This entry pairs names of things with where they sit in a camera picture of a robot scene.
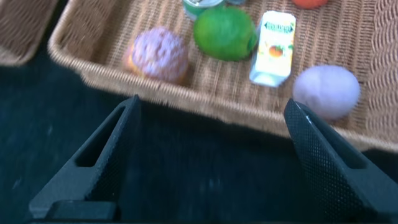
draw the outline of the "small juice box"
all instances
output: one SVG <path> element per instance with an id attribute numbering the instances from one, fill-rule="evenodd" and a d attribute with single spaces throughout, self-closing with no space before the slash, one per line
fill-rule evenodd
<path id="1" fill-rule="evenodd" d="M 288 13 L 269 11 L 258 27 L 259 46 L 253 54 L 250 80 L 259 85 L 279 86 L 292 68 L 296 18 Z"/>

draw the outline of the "toy food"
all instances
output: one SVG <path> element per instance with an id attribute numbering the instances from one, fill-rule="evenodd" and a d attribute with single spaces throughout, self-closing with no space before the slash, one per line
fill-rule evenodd
<path id="1" fill-rule="evenodd" d="M 124 55 L 126 69 L 142 78 L 181 83 L 188 70 L 188 49 L 183 40 L 160 27 L 137 36 Z"/>
<path id="2" fill-rule="evenodd" d="M 200 50 L 221 60 L 247 57 L 258 40 L 252 19 L 236 7 L 206 10 L 195 21 L 193 37 Z"/>
<path id="3" fill-rule="evenodd" d="M 293 99 L 326 120 L 347 115 L 355 107 L 360 94 L 355 76 L 336 65 L 307 69 L 297 77 L 293 87 Z"/>
<path id="4" fill-rule="evenodd" d="M 264 13 L 259 25 L 259 48 L 252 58 L 253 83 L 277 87 L 289 77 L 295 27 L 296 18 L 289 13 Z"/>
<path id="5" fill-rule="evenodd" d="M 328 0 L 293 0 L 294 4 L 303 9 L 315 9 L 328 2 Z"/>

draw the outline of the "woven tray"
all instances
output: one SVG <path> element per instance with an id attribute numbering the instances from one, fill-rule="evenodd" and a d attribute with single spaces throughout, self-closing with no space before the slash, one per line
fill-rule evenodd
<path id="1" fill-rule="evenodd" d="M 57 2 L 0 0 L 0 65 L 22 65 L 34 56 Z"/>
<path id="2" fill-rule="evenodd" d="M 255 22 L 269 10 L 297 18 L 291 77 L 279 88 L 249 81 L 250 61 L 223 62 L 202 54 L 181 0 L 71 0 L 49 42 L 52 58 L 95 88 L 133 95 L 183 110 L 289 136 L 282 112 L 295 77 L 318 64 L 351 70 L 361 84 L 358 106 L 334 123 L 356 147 L 398 152 L 398 3 L 330 0 L 316 10 L 291 0 L 251 0 L 242 7 Z M 132 36 L 155 26 L 180 34 L 190 51 L 183 86 L 143 80 L 121 66 Z"/>

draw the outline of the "basket rim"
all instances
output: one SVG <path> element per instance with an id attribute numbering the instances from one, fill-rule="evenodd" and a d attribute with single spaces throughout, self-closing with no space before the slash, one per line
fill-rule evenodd
<path id="1" fill-rule="evenodd" d="M 21 66 L 25 63 L 27 63 L 29 60 L 31 60 L 37 50 L 40 47 L 40 44 L 42 42 L 42 38 L 45 34 L 45 31 L 47 30 L 47 27 L 50 24 L 51 18 L 53 16 L 54 10 L 58 4 L 58 0 L 51 0 L 48 3 L 49 9 L 44 12 L 42 19 L 45 21 L 43 22 L 42 26 L 40 26 L 36 31 L 35 39 L 33 42 L 30 43 L 28 51 L 24 55 L 19 55 L 18 57 L 13 57 L 13 59 L 4 59 L 0 57 L 0 65 L 1 66 L 9 66 L 9 67 L 18 67 Z"/>
<path id="2" fill-rule="evenodd" d="M 276 123 L 280 124 L 285 124 L 284 116 L 282 113 L 278 113 L 275 111 L 269 111 L 266 109 L 257 109 L 257 108 L 250 108 L 245 105 L 240 105 L 239 103 L 235 103 L 231 100 L 224 100 L 219 96 L 211 96 L 208 93 L 199 93 L 195 90 L 192 90 L 190 88 L 184 87 L 184 86 L 178 86 L 178 85 L 173 85 L 171 83 L 165 83 L 161 82 L 158 80 L 148 80 L 148 79 L 142 79 L 137 76 L 131 76 L 128 75 L 128 72 L 119 70 L 117 68 L 111 68 L 107 67 L 105 65 L 99 64 L 99 63 L 94 63 L 88 60 L 83 60 L 81 58 L 74 57 L 72 54 L 68 53 L 67 51 L 64 51 L 61 46 L 58 44 L 62 36 L 64 35 L 64 32 L 66 30 L 68 21 L 71 19 L 71 12 L 73 12 L 74 8 L 78 7 L 78 2 L 80 0 L 69 0 L 67 6 L 65 7 L 57 26 L 55 27 L 50 40 L 48 42 L 48 52 L 52 60 L 54 60 L 56 63 L 65 66 L 67 68 L 70 68 L 77 73 L 89 73 L 89 74 L 95 74 L 101 77 L 108 77 L 112 79 L 118 79 L 118 80 L 123 80 L 123 81 L 129 81 L 129 84 L 132 86 L 140 86 L 142 88 L 147 88 L 150 90 L 155 90 L 159 91 L 159 89 L 163 90 L 166 92 L 169 96 L 182 96 L 190 101 L 197 101 L 200 102 L 203 105 L 208 105 L 209 107 L 218 107 L 218 108 L 224 108 L 227 110 L 234 110 L 235 112 L 239 114 L 245 114 L 246 116 L 252 116 L 255 118 L 259 118 L 261 120 L 272 120 Z M 87 85 L 95 87 L 95 88 L 100 88 L 92 83 L 87 78 L 81 77 L 83 82 L 85 82 Z M 161 103 L 157 100 L 150 99 L 152 101 L 156 101 L 156 103 Z M 189 111 L 192 113 L 197 113 L 197 114 L 202 114 L 205 116 L 210 116 L 214 118 L 219 118 L 217 115 L 214 114 L 206 114 L 203 113 L 202 111 L 199 110 L 193 110 L 190 108 L 181 108 L 179 105 L 173 105 L 173 104 L 168 104 L 169 106 L 173 108 L 177 108 L 180 110 L 185 110 Z M 336 126 L 332 126 L 340 135 L 342 135 L 344 138 L 346 138 L 349 142 L 353 143 L 358 143 L 358 144 L 365 144 L 366 149 L 371 149 L 371 148 L 378 148 L 378 149 L 383 149 L 386 151 L 391 151 L 391 152 L 398 152 L 398 142 L 392 142 L 392 141 L 386 141 L 380 138 L 375 138 L 369 135 L 365 134 L 358 134 L 354 131 L 349 131 L 347 129 L 343 128 L 338 128 Z M 271 132 L 272 134 L 276 134 L 285 138 L 290 138 L 289 132 L 284 131 L 282 134 L 281 133 L 274 133 Z"/>

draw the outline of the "egg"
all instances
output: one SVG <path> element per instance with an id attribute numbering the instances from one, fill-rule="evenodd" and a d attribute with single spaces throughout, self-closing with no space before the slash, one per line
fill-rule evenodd
<path id="1" fill-rule="evenodd" d="M 357 104 L 361 87 L 347 69 L 320 65 L 302 72 L 293 86 L 293 99 L 326 120 L 346 116 Z"/>

